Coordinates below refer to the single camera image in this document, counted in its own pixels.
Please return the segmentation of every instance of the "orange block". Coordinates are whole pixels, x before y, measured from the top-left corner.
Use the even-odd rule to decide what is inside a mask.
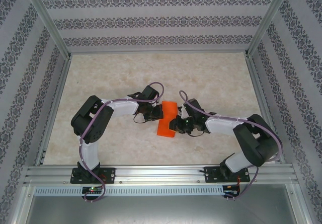
[[[178,105],[176,102],[162,101],[162,110],[164,117],[159,120],[156,134],[163,137],[174,137],[176,132],[169,129],[169,124],[178,114]]]

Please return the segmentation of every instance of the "beige floor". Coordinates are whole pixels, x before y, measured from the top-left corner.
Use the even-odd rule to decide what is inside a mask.
[[[178,105],[182,89],[208,112],[237,117],[260,113],[242,53],[75,55],[44,164],[77,163],[78,141],[70,121],[89,96],[121,98],[154,81],[165,86],[163,100]],[[219,164],[240,150],[234,137],[223,134],[157,136],[157,124],[136,124],[133,116],[110,121],[100,139],[101,164]]]

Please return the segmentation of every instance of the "aluminum frame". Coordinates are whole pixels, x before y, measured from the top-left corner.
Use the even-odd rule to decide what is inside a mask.
[[[245,60],[250,73],[250,77],[251,77],[255,95],[258,101],[258,105],[260,107],[261,115],[263,119],[267,122],[267,124],[271,127],[271,129],[275,129],[271,115],[268,110],[265,97],[264,97],[264,92],[261,88],[259,78],[256,74],[254,62],[250,52],[248,54],[245,53]],[[286,163],[283,155],[280,156],[279,160],[281,163]],[[308,223],[308,224],[313,223],[311,216],[309,214],[306,202],[304,200],[304,196],[300,188],[300,185],[298,183],[286,184],[285,187],[286,187],[286,191],[290,199],[297,223]]]
[[[19,195],[18,203],[11,219],[12,224],[25,224],[34,198],[35,187],[23,186]]]
[[[106,186],[168,186],[168,185],[209,185],[201,171],[205,166],[219,165],[176,165],[176,166],[102,166],[115,168],[114,184]],[[70,175],[76,166],[44,165],[27,169],[24,186],[89,186],[89,184],[70,184]],[[249,168],[254,177],[256,168]],[[264,164],[254,184],[292,184],[298,183],[292,164]],[[234,185],[236,182],[211,183],[214,185]]]

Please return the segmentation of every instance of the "grey metal surface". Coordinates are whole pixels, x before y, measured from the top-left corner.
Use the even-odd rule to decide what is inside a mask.
[[[26,223],[27,217],[29,215],[29,211],[31,208],[31,204],[33,201],[34,193],[35,193],[35,187],[25,187],[25,186],[22,187],[18,204],[16,206],[16,210],[14,211],[11,221],[8,223],[12,223],[12,224]]]
[[[106,186],[166,186],[166,185],[208,185],[204,173],[208,165],[178,166],[102,166],[116,168],[115,183]],[[71,171],[75,166],[42,165],[29,167],[24,180],[25,186],[68,186]],[[255,168],[249,168],[250,178]],[[292,164],[264,164],[254,184],[291,184],[297,183]]]
[[[285,185],[298,224],[313,224],[299,184]]]
[[[85,203],[81,197],[35,196],[27,223],[288,224],[296,220],[285,185],[257,185],[236,201],[221,196],[111,196]]]
[[[131,50],[115,50],[115,51],[102,51],[102,52],[91,52],[82,51],[74,52],[70,55],[84,55],[84,54],[199,54],[199,53],[244,53],[244,49],[206,49],[206,50],[141,50],[141,51],[131,51]]]
[[[39,186],[35,196],[80,196],[82,186]],[[170,195],[223,195],[222,185],[189,186],[109,186],[106,196],[170,196]],[[87,196],[100,196],[88,193]]]

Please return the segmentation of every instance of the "patterned wall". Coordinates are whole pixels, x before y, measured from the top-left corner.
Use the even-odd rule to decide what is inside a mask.
[[[247,49],[272,0],[43,0],[71,52]]]
[[[34,165],[64,59],[29,0],[0,0],[0,223]]]
[[[313,223],[322,223],[321,0],[284,0],[253,55]]]

